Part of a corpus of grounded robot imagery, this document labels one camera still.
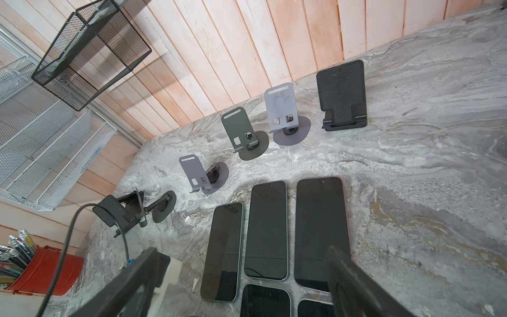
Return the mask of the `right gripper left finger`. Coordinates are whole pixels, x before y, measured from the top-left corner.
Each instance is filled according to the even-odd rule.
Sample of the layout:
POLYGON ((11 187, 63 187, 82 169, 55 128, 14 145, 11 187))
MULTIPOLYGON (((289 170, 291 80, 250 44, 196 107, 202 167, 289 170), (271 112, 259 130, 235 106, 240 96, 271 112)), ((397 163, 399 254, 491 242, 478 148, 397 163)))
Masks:
POLYGON ((73 316, 147 316, 170 256, 148 248, 73 316))

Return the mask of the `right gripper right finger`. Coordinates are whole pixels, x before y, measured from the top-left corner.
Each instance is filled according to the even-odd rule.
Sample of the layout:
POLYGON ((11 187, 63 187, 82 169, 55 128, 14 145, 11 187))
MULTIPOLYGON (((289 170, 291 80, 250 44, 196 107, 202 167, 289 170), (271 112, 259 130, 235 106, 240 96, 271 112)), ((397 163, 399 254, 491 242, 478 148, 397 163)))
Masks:
POLYGON ((327 249, 326 264, 336 316, 413 316, 339 248, 327 249))

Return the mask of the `black stand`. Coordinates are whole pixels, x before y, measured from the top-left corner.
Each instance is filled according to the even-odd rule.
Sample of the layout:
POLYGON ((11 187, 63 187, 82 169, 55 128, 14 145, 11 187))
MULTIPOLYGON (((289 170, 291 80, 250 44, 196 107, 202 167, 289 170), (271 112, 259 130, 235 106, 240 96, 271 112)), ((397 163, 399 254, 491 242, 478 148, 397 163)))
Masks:
POLYGON ((318 71, 322 128, 327 132, 367 126, 364 62, 361 59, 318 71))
POLYGON ((119 226, 118 229, 116 229, 115 238, 121 235, 120 229, 126 233, 137 224, 141 227, 147 225, 146 217, 138 217, 138 215, 141 215, 141 206, 137 194, 139 194, 141 200, 143 200, 143 191, 134 191, 120 198, 115 198, 113 195, 106 196, 99 203, 99 206, 105 207, 110 212, 109 214, 102 208, 93 207, 93 212, 109 227, 115 226, 115 220, 118 220, 119 226))

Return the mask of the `green phone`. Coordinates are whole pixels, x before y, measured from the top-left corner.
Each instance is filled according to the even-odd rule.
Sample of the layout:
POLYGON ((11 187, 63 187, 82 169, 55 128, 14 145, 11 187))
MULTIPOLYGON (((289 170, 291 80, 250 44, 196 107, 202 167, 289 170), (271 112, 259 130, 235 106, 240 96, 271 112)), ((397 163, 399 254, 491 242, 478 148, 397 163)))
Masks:
POLYGON ((206 301, 232 302, 238 294, 242 248, 243 205, 215 208, 200 295, 206 301))

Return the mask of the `black phone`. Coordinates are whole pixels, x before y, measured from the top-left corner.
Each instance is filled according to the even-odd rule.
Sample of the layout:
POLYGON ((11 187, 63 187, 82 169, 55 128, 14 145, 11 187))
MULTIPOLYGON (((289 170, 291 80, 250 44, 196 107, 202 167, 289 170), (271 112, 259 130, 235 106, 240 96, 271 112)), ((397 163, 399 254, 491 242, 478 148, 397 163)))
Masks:
POLYGON ((252 188, 244 271, 249 277, 284 280, 288 275, 287 186, 284 181, 252 188))
POLYGON ((283 289, 249 284, 242 294, 240 317, 291 317, 289 293, 283 289))

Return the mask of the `grey round stand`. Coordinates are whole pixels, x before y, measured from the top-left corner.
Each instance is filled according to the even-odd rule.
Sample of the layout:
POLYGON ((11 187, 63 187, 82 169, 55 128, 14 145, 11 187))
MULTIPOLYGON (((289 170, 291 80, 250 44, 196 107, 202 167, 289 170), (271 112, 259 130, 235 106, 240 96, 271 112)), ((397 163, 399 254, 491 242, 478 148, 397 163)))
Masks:
POLYGON ((263 155, 269 147, 269 136, 264 131, 255 132, 243 107, 226 112, 221 122, 231 141, 234 152, 243 161, 251 161, 263 155))

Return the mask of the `purple phone stand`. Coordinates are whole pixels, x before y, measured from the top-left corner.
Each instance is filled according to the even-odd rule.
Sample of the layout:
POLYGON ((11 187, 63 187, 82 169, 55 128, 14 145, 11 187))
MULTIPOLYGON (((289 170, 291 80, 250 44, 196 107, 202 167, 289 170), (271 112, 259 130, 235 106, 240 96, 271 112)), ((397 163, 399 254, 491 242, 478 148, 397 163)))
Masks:
POLYGON ((277 145, 296 145, 308 136, 311 122, 308 117, 298 115, 292 83, 266 90, 264 100, 269 133, 273 134, 273 141, 277 145))

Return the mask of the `red pencil cup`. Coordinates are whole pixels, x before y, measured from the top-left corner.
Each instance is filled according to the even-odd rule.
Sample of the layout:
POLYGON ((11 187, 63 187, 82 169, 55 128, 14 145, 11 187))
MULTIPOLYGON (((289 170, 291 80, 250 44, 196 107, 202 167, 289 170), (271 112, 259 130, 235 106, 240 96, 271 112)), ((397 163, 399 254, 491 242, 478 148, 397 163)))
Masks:
MULTIPOLYGON (((51 246, 42 248, 39 246, 34 259, 7 290, 14 294, 46 294, 54 277, 61 253, 62 250, 58 248, 51 246)), ((79 277, 83 265, 84 258, 66 254, 53 295, 62 296, 66 294, 79 277)))

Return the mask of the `bundle of pencils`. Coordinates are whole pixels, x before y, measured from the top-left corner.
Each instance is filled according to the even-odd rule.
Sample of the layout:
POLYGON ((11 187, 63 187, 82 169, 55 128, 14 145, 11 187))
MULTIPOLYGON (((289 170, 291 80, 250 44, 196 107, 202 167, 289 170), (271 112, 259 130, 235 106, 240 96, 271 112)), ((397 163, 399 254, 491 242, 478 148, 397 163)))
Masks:
POLYGON ((21 277, 37 252, 38 245, 28 231, 20 229, 9 235, 7 244, 1 245, 1 288, 6 289, 21 277))

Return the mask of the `black mesh basket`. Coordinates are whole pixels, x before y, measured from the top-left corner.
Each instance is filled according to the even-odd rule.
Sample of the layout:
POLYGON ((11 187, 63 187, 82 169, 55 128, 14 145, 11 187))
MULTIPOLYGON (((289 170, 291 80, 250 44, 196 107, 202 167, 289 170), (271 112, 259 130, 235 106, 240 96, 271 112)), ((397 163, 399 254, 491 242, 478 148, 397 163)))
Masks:
POLYGON ((70 14, 31 78, 81 111, 151 52, 116 1, 94 1, 70 14))

